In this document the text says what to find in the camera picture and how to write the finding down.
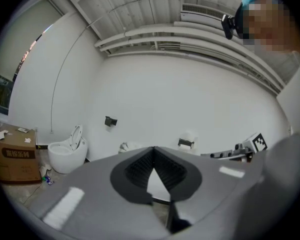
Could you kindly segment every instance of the paper scrap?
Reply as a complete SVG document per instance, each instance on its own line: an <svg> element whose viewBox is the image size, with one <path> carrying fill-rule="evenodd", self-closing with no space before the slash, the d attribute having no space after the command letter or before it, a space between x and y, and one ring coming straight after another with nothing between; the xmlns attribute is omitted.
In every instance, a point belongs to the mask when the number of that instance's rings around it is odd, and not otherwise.
<svg viewBox="0 0 300 240"><path fill-rule="evenodd" d="M0 140L5 138L5 134L7 134L9 131L8 130L2 130L0 131Z"/></svg>
<svg viewBox="0 0 300 240"><path fill-rule="evenodd" d="M39 167L39 171L40 171L41 177L49 176L48 171L51 171L51 166L49 164L41 165Z"/></svg>

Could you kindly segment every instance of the person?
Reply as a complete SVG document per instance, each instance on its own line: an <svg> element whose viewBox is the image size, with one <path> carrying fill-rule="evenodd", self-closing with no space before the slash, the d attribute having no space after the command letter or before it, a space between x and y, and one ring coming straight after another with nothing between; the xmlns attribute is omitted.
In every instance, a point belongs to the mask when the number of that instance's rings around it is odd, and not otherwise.
<svg viewBox="0 0 300 240"><path fill-rule="evenodd" d="M283 3L242 0L235 17L241 38L259 40L268 51L300 54L300 28ZM276 99L293 132L300 134L300 67Z"/></svg>
<svg viewBox="0 0 300 240"><path fill-rule="evenodd" d="M242 0L237 13L244 39L259 40L267 51L300 54L300 29L284 4L276 0Z"/></svg>

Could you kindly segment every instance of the white toilet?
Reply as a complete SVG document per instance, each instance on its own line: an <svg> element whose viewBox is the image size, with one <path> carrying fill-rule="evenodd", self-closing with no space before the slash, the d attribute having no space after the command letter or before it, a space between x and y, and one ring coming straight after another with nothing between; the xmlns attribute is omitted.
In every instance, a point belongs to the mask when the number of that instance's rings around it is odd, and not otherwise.
<svg viewBox="0 0 300 240"><path fill-rule="evenodd" d="M75 126L70 138L48 145L48 155L51 166L60 174L71 173L85 162L88 143L82 137L83 127Z"/></svg>

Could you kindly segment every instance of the black wall mount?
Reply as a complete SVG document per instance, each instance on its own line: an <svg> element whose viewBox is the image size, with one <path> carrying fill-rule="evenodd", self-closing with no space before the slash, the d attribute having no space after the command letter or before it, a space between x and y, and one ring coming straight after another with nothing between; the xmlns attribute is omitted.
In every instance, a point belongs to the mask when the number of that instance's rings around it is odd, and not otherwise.
<svg viewBox="0 0 300 240"><path fill-rule="evenodd" d="M113 118L111 118L110 116L106 116L105 117L105 121L104 121L104 124L106 125L106 126L111 126L111 125L114 125L114 126L116 126L117 125L117 119L113 119Z"/></svg>
<svg viewBox="0 0 300 240"><path fill-rule="evenodd" d="M193 144L195 144L195 143L191 142L189 140L185 140L185 139L179 138L178 146L180 146L180 145L186 145L186 146L189 146L191 148Z"/></svg>

